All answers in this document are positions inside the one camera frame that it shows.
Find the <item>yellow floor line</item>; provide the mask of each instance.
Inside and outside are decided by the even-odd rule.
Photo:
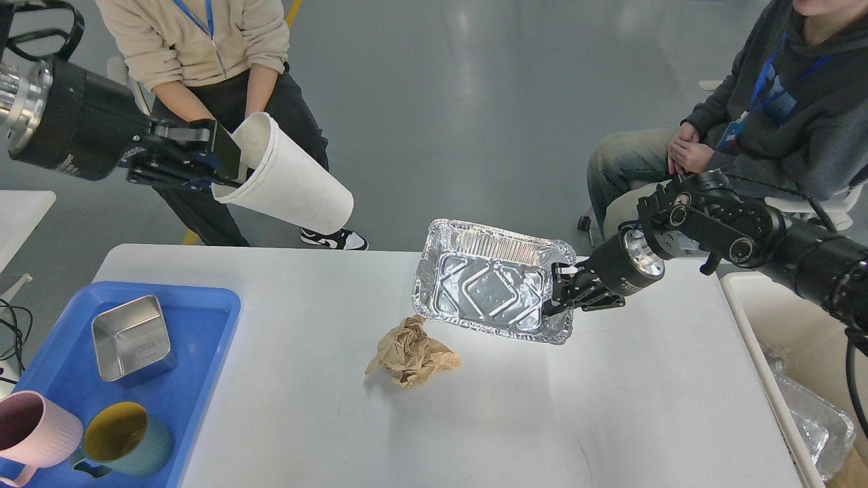
[[[196,240],[199,239],[199,236],[196,235],[192,230],[187,231],[187,235],[184,236],[184,240],[181,241],[182,246],[193,246],[196,243]]]
[[[295,16],[299,13],[299,7],[301,6],[301,0],[293,0],[293,6],[289,8],[289,13],[286,14],[286,25],[292,27],[293,21],[295,20]]]

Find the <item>metal box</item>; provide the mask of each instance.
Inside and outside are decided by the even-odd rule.
[[[413,307],[429,319],[481,332],[563,344],[572,333],[572,311],[543,316],[555,262],[575,263],[575,250],[564,241],[439,219],[428,227]]]
[[[153,295],[100,313],[91,328],[103,381],[129,388],[177,364],[160,302]]]

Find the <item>teal mug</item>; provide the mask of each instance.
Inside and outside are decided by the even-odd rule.
[[[125,401],[96,414],[73,452],[73,469],[101,478],[112,471],[138,478],[159,471],[172,456],[172,433],[145,408]]]

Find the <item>beige jacket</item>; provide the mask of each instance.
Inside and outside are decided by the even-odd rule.
[[[205,0],[183,0],[207,29]],[[145,88],[224,80],[210,37],[173,0],[96,0],[129,74]],[[214,41],[231,78],[254,63],[283,72],[289,28],[280,0],[212,0]]]

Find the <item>jeans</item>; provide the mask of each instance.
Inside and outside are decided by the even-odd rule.
[[[666,146],[673,135],[674,129],[636,130],[609,135],[597,144],[588,163],[588,193],[600,228],[616,198],[672,178]]]
[[[277,122],[281,130],[305,150],[316,162],[328,171],[326,144],[322,130],[313,118],[301,88],[289,76],[289,65],[278,76],[274,92],[268,100],[265,111]],[[250,71],[230,78],[224,82],[203,87],[189,87],[190,91],[202,101],[217,122],[229,131],[234,131],[244,122],[247,105],[247,80]],[[160,99],[154,100],[152,117],[183,123]],[[193,192],[171,188],[154,190],[178,215],[190,230],[197,233],[208,246],[247,247],[250,244],[241,235],[226,205],[216,201],[210,192]]]

